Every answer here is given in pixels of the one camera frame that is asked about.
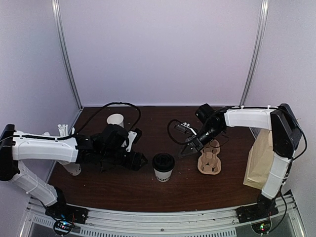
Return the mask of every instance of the brown paper bag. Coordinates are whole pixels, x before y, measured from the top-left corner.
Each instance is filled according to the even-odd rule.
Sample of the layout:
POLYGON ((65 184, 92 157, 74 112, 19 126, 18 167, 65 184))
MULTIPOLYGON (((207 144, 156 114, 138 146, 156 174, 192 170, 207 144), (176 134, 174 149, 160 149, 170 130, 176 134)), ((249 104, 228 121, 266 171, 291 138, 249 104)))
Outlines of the brown paper bag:
POLYGON ((243 184, 262 189, 273 162, 272 132, 261 129, 248 156, 243 184))

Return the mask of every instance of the black cable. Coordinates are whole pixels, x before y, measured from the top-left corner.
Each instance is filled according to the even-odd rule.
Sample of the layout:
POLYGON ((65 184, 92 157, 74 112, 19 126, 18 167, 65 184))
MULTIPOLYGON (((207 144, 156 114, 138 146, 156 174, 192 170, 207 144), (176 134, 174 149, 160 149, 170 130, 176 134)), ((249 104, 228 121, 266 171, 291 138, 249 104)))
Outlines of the black cable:
POLYGON ((177 140, 171 135, 171 132, 170 132, 170 125, 171 125, 173 122, 181 123, 181 122, 180 122, 179 120, 177 120, 177 119, 172 119, 172 120, 169 121, 169 123, 168 123, 168 125, 167 125, 167 132, 168 132, 168 135, 169 135, 170 139, 171 139, 173 142, 175 142, 175 143, 178 144, 178 145, 186 145, 186 144, 192 142, 192 141, 195 139, 195 138, 193 138, 193 139, 191 139, 191 140, 189 140, 189 141, 187 141, 187 142, 179 142, 179 141, 177 141, 177 140))
POLYGON ((79 128, 77 130, 77 134, 80 133, 86 126, 87 124, 98 114, 100 113, 103 109, 105 109, 106 107, 109 107, 110 105, 128 105, 128 106, 131 106, 131 107, 134 107, 137 111, 138 111, 138 118, 137 120, 133 123, 133 125, 131 126, 130 130, 136 126, 136 124, 138 123, 138 121, 140 120, 140 117, 141 117, 141 111, 140 109, 136 106, 136 105, 133 105, 131 103, 127 103, 127 102, 111 102, 109 104, 106 104, 104 106, 102 106, 101 108, 99 108, 93 115, 90 116, 90 118, 88 118, 88 120, 81 126, 81 128, 79 128))
MULTIPOLYGON (((78 129, 78 131, 76 132, 76 134, 78 134, 79 132, 81 132, 86 126, 87 124, 99 113, 101 112, 104 108, 110 106, 110 105, 128 105, 131 107, 134 107, 137 111, 138 111, 138 118, 137 120, 133 123, 133 125, 131 126, 130 130, 131 131, 133 129, 133 127, 136 126, 136 124, 138 123, 138 121, 141 118, 141 111, 140 109, 133 104, 127 103, 127 102, 111 102, 109 104, 104 105, 103 107, 101 107, 100 109, 98 109, 92 116, 90 116, 90 118, 88 118, 88 120, 83 124, 83 126, 81 126, 81 128, 78 129)), ((0 140, 0 143, 6 139, 12 138, 12 137, 23 137, 23 138, 33 138, 33 139, 42 139, 42 140, 50 140, 50 141, 63 141, 63 140, 67 140, 69 138, 74 137, 76 134, 71 134, 69 136, 65 136, 65 137, 45 137, 45 136, 36 136, 36 135, 13 135, 13 136, 9 136, 6 137, 2 140, 0 140)))
POLYGON ((268 233, 271 233, 272 231, 274 231, 274 230, 282 223, 282 221, 284 220, 284 218, 285 218, 285 216, 286 216, 286 213, 287 213, 287 204, 286 204, 286 201, 285 201, 285 199, 284 199, 284 197, 283 197, 283 194, 282 194, 281 190, 280 190, 279 193, 280 193, 280 196, 281 196, 281 198, 282 198, 282 200, 283 200, 283 202, 284 202, 285 211, 284 211, 284 214, 283 214, 281 220, 278 222, 278 224, 277 224, 276 226, 274 226, 273 229, 269 230, 268 233))
POLYGON ((228 143, 228 142, 229 142, 229 136, 226 136, 226 135, 224 135, 223 133, 222 133, 222 136, 226 138, 226 141, 225 141, 224 143, 222 143, 222 144, 219 145, 218 147, 214 147, 214 146, 212 146, 212 145, 210 145, 210 146, 211 146, 212 148, 220 148, 220 147, 222 147, 223 145, 225 145, 226 143, 228 143))
MULTIPOLYGON (((228 109, 231 109, 232 107, 233 107, 233 106, 225 106, 225 107, 222 107, 222 108, 216 110, 210 117, 207 118, 207 120, 205 121, 203 127, 205 126, 205 124, 207 124, 207 123, 209 122, 209 120, 210 120, 212 117, 214 117, 215 115, 217 115, 217 114, 220 113, 220 112, 227 111, 228 109)), ((190 143, 190 142, 192 142, 193 140, 196 139, 196 137, 194 137, 194 138, 192 138, 191 140, 188 140, 188 141, 186 141, 186 142, 179 142, 179 141, 177 141, 177 140, 171 135, 171 132, 170 132, 170 126, 171 126, 171 124, 172 124, 173 122, 181 123, 181 122, 180 122, 179 120, 177 120, 177 119, 172 119, 172 120, 169 121, 169 123, 168 123, 168 125, 167 125, 167 133, 168 133, 168 136, 170 137, 170 139, 171 139, 173 142, 175 142, 175 143, 178 144, 178 145, 186 145, 186 144, 188 144, 188 143, 190 143)))

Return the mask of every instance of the wooden table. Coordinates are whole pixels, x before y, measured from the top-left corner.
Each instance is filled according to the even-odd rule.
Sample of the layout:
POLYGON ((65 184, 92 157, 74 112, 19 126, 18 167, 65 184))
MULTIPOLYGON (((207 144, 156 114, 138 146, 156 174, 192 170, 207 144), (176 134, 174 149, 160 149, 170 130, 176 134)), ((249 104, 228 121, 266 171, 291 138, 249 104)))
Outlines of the wooden table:
MULTIPOLYGON (((75 127, 79 128, 97 108, 85 108, 75 127)), ((64 191, 70 204, 120 211, 193 211, 224 208, 253 203, 259 190, 243 185, 248 152, 254 138, 248 128, 228 128, 230 140, 221 147, 218 157, 222 162, 220 174, 203 175, 197 169, 198 154, 178 158, 181 146, 168 137, 166 125, 171 119, 189 122, 196 128, 201 122, 196 118, 196 107, 141 107, 142 117, 136 127, 143 136, 133 149, 142 152, 149 160, 139 171, 117 166, 100 173, 100 166, 82 165, 79 176, 71 176, 57 164, 49 183, 64 191), (155 179, 151 160, 157 153, 175 156, 176 165, 168 182, 155 179)), ((111 107, 100 112, 82 131, 92 135, 101 132, 110 114, 124 115, 125 128, 137 118, 130 107, 111 107)), ((184 141, 185 135, 175 137, 184 141)), ((226 138, 216 138, 223 143, 226 138)))

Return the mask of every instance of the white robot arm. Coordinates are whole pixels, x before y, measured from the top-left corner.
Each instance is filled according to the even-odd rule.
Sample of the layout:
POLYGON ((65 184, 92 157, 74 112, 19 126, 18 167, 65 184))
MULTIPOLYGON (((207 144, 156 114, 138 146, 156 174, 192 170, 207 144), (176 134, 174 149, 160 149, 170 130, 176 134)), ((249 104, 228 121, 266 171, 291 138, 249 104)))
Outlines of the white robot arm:
POLYGON ((93 136, 73 134, 65 137, 27 134, 15 131, 13 124, 8 124, 0 137, 0 180, 9 181, 19 186, 40 200, 48 215, 84 223, 87 210, 67 205, 60 189, 45 183, 32 171, 23 160, 56 160, 69 170, 69 165, 79 167, 81 163, 110 162, 128 169, 139 170, 147 163, 142 153, 131 149, 141 136, 141 131, 127 131, 109 124, 102 133, 93 136))
POLYGON ((268 213, 275 214, 275 199, 279 194, 282 185, 288 177, 294 153, 302 136, 302 129, 288 104, 281 104, 278 107, 267 108, 245 108, 245 107, 224 107, 219 110, 212 109, 204 104, 196 111, 196 116, 203 123, 200 131, 191 128, 187 123, 180 123, 175 128, 191 136, 185 142, 176 141, 170 134, 170 138, 180 145, 184 145, 179 156, 187 156, 199 152, 203 147, 224 132, 227 127, 255 127, 268 129, 273 132, 274 160, 268 179, 258 196, 257 204, 254 206, 241 207, 237 209, 239 222, 247 222, 266 217, 268 213))

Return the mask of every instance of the cup label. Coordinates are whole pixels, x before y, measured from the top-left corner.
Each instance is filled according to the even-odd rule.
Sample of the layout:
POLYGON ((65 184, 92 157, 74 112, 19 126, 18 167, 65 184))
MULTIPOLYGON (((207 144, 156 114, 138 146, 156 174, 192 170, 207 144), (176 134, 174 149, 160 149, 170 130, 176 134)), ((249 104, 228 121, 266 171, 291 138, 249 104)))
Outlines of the cup label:
POLYGON ((168 178, 159 178, 158 176, 156 176, 156 178, 159 180, 159 181, 168 181, 170 179, 170 176, 168 178))

